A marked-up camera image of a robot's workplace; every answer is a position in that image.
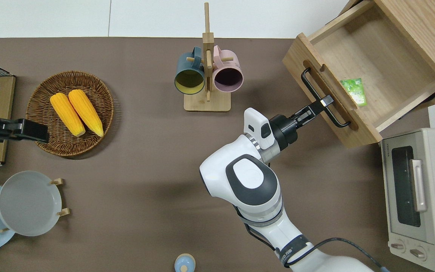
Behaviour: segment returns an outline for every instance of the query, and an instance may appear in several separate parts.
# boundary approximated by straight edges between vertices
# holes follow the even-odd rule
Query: dark green mug
[[[199,93],[204,88],[204,66],[201,63],[202,49],[195,46],[192,52],[183,53],[177,62],[174,85],[183,94]]]

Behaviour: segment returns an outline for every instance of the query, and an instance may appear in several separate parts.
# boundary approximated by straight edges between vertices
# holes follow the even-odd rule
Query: toaster oven
[[[435,129],[380,143],[390,252],[435,271]]]

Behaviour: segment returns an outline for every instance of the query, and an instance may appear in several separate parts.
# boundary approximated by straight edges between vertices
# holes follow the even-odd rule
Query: black metal handle
[[[313,86],[311,85],[311,83],[309,82],[309,80],[308,80],[307,77],[306,77],[306,74],[309,73],[310,70],[311,70],[311,68],[308,67],[307,69],[305,69],[305,70],[303,71],[302,76],[301,76],[302,81],[303,81],[303,83],[305,84],[305,86],[307,86],[308,90],[310,91],[310,93],[313,95],[313,97],[314,97],[316,100],[322,100],[323,98],[320,97],[320,95],[316,92],[315,88],[313,88]],[[330,120],[332,121],[332,123],[333,123],[336,127],[343,128],[343,127],[346,127],[346,126],[348,126],[349,124],[351,124],[350,121],[346,122],[345,124],[342,124],[342,123],[341,123],[341,122],[340,122],[340,121],[335,117],[335,115],[333,114],[333,112],[331,112],[331,110],[330,110],[328,107],[325,107],[323,111],[328,115],[328,117],[330,118]]]

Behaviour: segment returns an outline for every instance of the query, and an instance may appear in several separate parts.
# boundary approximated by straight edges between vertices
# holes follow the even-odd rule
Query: mug
[[[199,93],[204,88],[204,66],[201,63],[202,49],[195,46],[194,50],[183,53],[177,62],[177,72],[174,85],[183,94]]]
[[[225,57],[232,57],[233,60],[223,62],[221,59]],[[230,93],[243,85],[243,73],[234,52],[221,50],[215,45],[213,60],[216,66],[213,72],[213,82],[218,90]]]

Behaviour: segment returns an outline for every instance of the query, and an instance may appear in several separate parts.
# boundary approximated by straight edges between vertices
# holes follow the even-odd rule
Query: oven knob
[[[389,242],[389,247],[395,248],[402,253],[404,253],[406,251],[406,245],[404,244],[404,241],[402,241],[402,240],[397,240],[395,243]]]
[[[426,255],[426,253],[425,253],[425,250],[424,250],[424,248],[421,247],[421,246],[418,246],[418,248],[415,248],[415,249],[411,249],[411,250],[409,250],[409,252],[410,252],[412,255],[416,256],[417,258],[419,258],[419,259],[421,259],[421,260],[423,260],[423,261],[425,261],[426,258],[427,258],[427,255]]]
[[[390,247],[393,247],[395,249],[404,249],[404,245],[400,243],[391,243]]]

